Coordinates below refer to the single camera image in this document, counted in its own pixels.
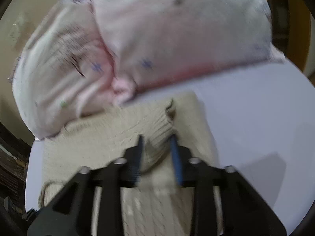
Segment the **cream cable-knit sweater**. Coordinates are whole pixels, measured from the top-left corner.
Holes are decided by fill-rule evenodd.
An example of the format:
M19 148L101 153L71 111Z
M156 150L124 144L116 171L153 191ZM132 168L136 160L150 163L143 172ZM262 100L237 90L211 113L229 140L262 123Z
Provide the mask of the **cream cable-knit sweater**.
M92 171L116 164L130 188L121 188L126 235L189 235L194 190L176 181L171 139L209 165L215 164L210 129L193 92L109 108L75 120L43 142L45 207L83 166Z

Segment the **pink floral pillow with tree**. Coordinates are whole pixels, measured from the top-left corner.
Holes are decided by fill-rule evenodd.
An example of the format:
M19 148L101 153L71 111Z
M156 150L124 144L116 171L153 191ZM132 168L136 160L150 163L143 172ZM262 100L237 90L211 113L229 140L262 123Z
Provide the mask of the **pink floral pillow with tree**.
M38 138L130 100L132 80L114 73L91 0L60 0L27 41L11 78L20 116Z

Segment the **pink floral pillow with stars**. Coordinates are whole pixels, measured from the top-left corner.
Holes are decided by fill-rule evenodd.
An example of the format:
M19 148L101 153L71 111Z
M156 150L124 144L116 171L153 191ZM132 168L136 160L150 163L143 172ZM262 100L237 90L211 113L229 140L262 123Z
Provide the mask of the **pink floral pillow with stars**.
M237 65L283 61L267 0L91 0L113 60L110 104Z

